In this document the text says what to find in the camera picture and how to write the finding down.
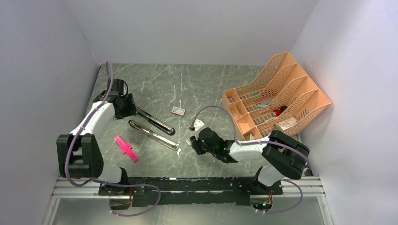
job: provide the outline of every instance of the pink clip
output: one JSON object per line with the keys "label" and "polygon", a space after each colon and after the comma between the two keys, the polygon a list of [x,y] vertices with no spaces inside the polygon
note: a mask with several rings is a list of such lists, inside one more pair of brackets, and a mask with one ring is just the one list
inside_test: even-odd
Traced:
{"label": "pink clip", "polygon": [[133,162],[137,162],[138,157],[136,156],[136,154],[134,154],[131,145],[126,144],[119,135],[115,137],[115,141],[122,148],[120,149],[120,151],[122,151],[123,154],[129,155],[129,157],[131,158],[131,160],[133,160]]}

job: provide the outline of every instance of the tabletop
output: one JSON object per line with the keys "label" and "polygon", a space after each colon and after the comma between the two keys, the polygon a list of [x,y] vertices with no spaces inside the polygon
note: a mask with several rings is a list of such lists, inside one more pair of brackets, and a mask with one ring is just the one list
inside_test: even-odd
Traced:
{"label": "tabletop", "polygon": [[[123,79],[133,94],[135,104],[176,130],[173,136],[163,133],[144,118],[136,115],[122,120],[111,119],[97,137],[104,162],[126,169],[129,176],[198,177],[198,176],[254,176],[265,159],[251,159],[238,163],[223,163],[211,154],[197,155],[185,142],[194,132],[188,123],[195,113],[207,105],[221,105],[224,90],[251,83],[262,66],[233,65],[166,65],[114,64],[114,77]],[[107,87],[107,73],[102,64],[95,82],[92,101]],[[172,114],[173,106],[185,109],[183,117]],[[232,123],[219,109],[207,109],[200,119],[223,139],[233,139]],[[152,129],[157,134],[178,143],[181,151],[173,151],[133,129],[129,120]],[[114,141],[119,135],[132,146],[138,156],[136,163],[121,153]]]}

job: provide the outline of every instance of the gray wall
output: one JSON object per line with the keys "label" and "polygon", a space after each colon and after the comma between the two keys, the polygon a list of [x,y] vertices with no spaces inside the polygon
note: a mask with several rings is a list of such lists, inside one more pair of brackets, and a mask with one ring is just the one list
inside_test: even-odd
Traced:
{"label": "gray wall", "polygon": [[317,0],[67,0],[98,61],[265,65]]}
{"label": "gray wall", "polygon": [[41,224],[98,69],[66,3],[0,0],[0,224]]}
{"label": "gray wall", "polygon": [[333,104],[302,139],[337,225],[398,222],[397,10],[319,0],[292,50]]}

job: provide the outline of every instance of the black and silver metal bar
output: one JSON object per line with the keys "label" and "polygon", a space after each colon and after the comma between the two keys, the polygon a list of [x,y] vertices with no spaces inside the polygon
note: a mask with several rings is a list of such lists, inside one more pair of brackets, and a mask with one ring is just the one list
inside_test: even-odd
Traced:
{"label": "black and silver metal bar", "polygon": [[137,113],[138,115],[148,119],[148,122],[151,123],[152,125],[154,125],[155,127],[159,128],[160,130],[162,130],[163,132],[165,132],[168,135],[174,135],[176,133],[176,130],[174,130],[174,128],[172,128],[171,126],[163,123],[162,121],[158,120],[157,118],[155,118],[154,116],[152,116],[151,114],[145,112],[144,110],[136,107],[137,109]]}
{"label": "black and silver metal bar", "polygon": [[160,136],[159,134],[153,132],[151,129],[149,129],[149,128],[147,128],[147,127],[145,127],[145,126],[143,126],[143,125],[141,125],[141,124],[139,124],[137,122],[135,122],[134,120],[130,120],[129,124],[130,124],[131,127],[144,132],[145,134],[149,135],[150,138],[156,140],[157,142],[163,144],[164,146],[166,146],[166,147],[168,147],[168,148],[170,148],[170,149],[172,149],[174,151],[178,150],[178,144],[170,141],[167,138],[164,138],[164,137]]}

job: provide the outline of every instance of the purple cable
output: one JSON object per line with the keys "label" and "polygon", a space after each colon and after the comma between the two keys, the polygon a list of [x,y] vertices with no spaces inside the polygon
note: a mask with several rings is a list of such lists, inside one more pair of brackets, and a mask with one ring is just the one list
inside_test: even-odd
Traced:
{"label": "purple cable", "polygon": [[296,186],[298,188],[298,190],[300,191],[300,199],[298,200],[298,202],[296,204],[294,204],[292,207],[284,209],[284,210],[271,211],[271,212],[264,212],[262,210],[258,210],[258,211],[263,212],[265,214],[278,214],[278,213],[284,213],[284,212],[290,211],[290,210],[296,208],[298,205],[300,205],[301,201],[303,200],[303,190],[301,190],[300,186],[298,186],[293,181],[286,180],[286,179],[282,179],[282,180],[285,181],[285,182],[291,183],[292,185],[294,185],[294,186]]}
{"label": "purple cable", "polygon": [[289,149],[290,151],[292,151],[292,152],[296,153],[297,155],[301,156],[301,157],[305,160],[305,162],[307,163],[307,167],[309,167],[310,163],[309,163],[308,158],[307,158],[305,155],[303,155],[301,152],[299,152],[299,151],[297,151],[296,149],[294,149],[294,148],[292,148],[292,147],[290,147],[290,146],[287,146],[287,145],[285,145],[285,144],[278,143],[278,142],[272,142],[272,141],[259,141],[259,142],[253,141],[253,142],[246,142],[246,143],[240,143],[240,142],[238,142],[237,137],[236,137],[236,127],[235,127],[234,120],[232,119],[232,116],[231,116],[224,108],[222,108],[222,107],[220,107],[220,106],[217,106],[217,105],[209,105],[209,106],[206,106],[206,107],[202,108],[201,110],[199,110],[199,111],[196,113],[195,117],[193,118],[190,127],[193,128],[193,124],[195,123],[195,120],[196,120],[196,118],[198,117],[199,113],[201,113],[203,110],[205,110],[205,109],[207,109],[207,108],[210,108],[210,107],[215,107],[215,108],[222,109],[222,110],[230,117],[230,120],[231,120],[231,122],[232,122],[232,127],[233,127],[233,130],[234,130],[234,140],[235,140],[236,144],[238,144],[239,146],[248,146],[248,145],[254,145],[254,144],[258,144],[258,143],[262,143],[262,144],[274,144],[274,145],[277,145],[277,146],[280,146],[280,147]]}
{"label": "purple cable", "polygon": [[[110,65],[110,68],[111,68],[111,73],[110,73],[110,74],[109,74],[109,71],[108,71],[108,64]],[[106,63],[106,68],[107,68],[107,74],[108,74],[108,76],[110,76],[110,78],[111,78],[111,82],[110,82],[110,84],[109,84],[109,87],[112,87],[112,84],[113,84],[113,76],[114,76],[114,75],[113,75],[113,65],[112,65],[112,63],[109,62],[109,61],[107,61],[107,63]],[[97,106],[97,109],[100,109],[100,108],[106,103],[106,100],[107,100],[107,98],[108,98],[108,96],[109,96],[110,91],[111,91],[111,88],[108,88],[108,91],[107,91],[107,93],[105,94],[104,100],[102,100],[102,102]],[[159,193],[159,197],[158,197],[158,200],[156,201],[155,205],[153,205],[153,206],[150,207],[149,209],[147,209],[147,210],[145,210],[145,211],[143,211],[143,212],[140,212],[140,213],[132,214],[132,215],[117,214],[117,213],[115,213],[115,212],[113,212],[113,211],[111,210],[111,212],[112,212],[113,214],[119,215],[119,216],[122,216],[122,217],[133,217],[133,216],[138,216],[138,215],[141,215],[141,214],[144,214],[144,213],[146,213],[146,212],[151,211],[152,209],[154,209],[155,206],[157,206],[157,204],[159,203],[159,201],[160,201],[160,199],[161,199],[161,191],[160,191],[159,188],[158,188],[157,186],[155,186],[155,185],[151,185],[151,184],[135,184],[135,185],[133,185],[133,184],[130,184],[130,185],[112,184],[112,183],[106,183],[106,182],[103,182],[103,181],[100,181],[100,180],[93,180],[93,179],[88,179],[88,180],[86,180],[85,182],[83,182],[83,183],[81,183],[81,184],[78,184],[78,183],[75,183],[75,182],[72,180],[72,178],[70,177],[70,174],[69,174],[69,160],[70,160],[70,155],[72,154],[73,146],[75,145],[75,142],[76,142],[78,136],[82,133],[82,131],[83,131],[84,128],[87,126],[87,124],[88,124],[88,122],[90,121],[90,119],[93,117],[93,115],[94,115],[97,111],[98,111],[98,110],[93,110],[93,111],[91,111],[91,113],[89,113],[89,115],[87,116],[87,118],[84,120],[84,122],[83,122],[83,124],[82,124],[82,127],[79,128],[79,130],[76,132],[75,136],[73,137],[72,142],[70,143],[70,146],[69,146],[69,149],[68,149],[68,152],[67,152],[67,155],[66,155],[65,167],[64,167],[66,178],[67,178],[68,181],[69,181],[73,186],[75,186],[75,187],[82,187],[82,186],[84,186],[85,184],[87,184],[88,182],[94,181],[94,182],[97,182],[97,183],[107,184],[107,185],[111,185],[111,186],[115,186],[115,187],[122,187],[122,188],[125,188],[125,187],[126,187],[126,188],[130,188],[130,187],[131,187],[131,188],[134,188],[134,187],[142,187],[142,186],[144,186],[144,187],[152,187],[152,188],[155,188],[155,189],[158,191],[158,193]]]}

